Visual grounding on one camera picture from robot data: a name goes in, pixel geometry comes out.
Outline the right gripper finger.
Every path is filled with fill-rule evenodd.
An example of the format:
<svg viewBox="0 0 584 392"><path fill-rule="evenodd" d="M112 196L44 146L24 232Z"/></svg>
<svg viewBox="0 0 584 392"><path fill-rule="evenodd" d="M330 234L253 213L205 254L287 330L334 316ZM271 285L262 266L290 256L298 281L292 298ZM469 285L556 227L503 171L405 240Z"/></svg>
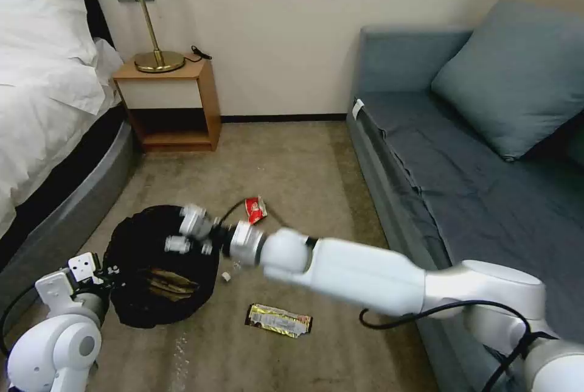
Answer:
<svg viewBox="0 0 584 392"><path fill-rule="evenodd" d="M167 253L187 254L192 248L192 242L187 237L168 236L165 239L164 251Z"/></svg>
<svg viewBox="0 0 584 392"><path fill-rule="evenodd" d="M194 239L205 239L209 236L214 227L212 219L204 208L197 205L187 205L181 208L183 217L179 227L179 232L185 237Z"/></svg>

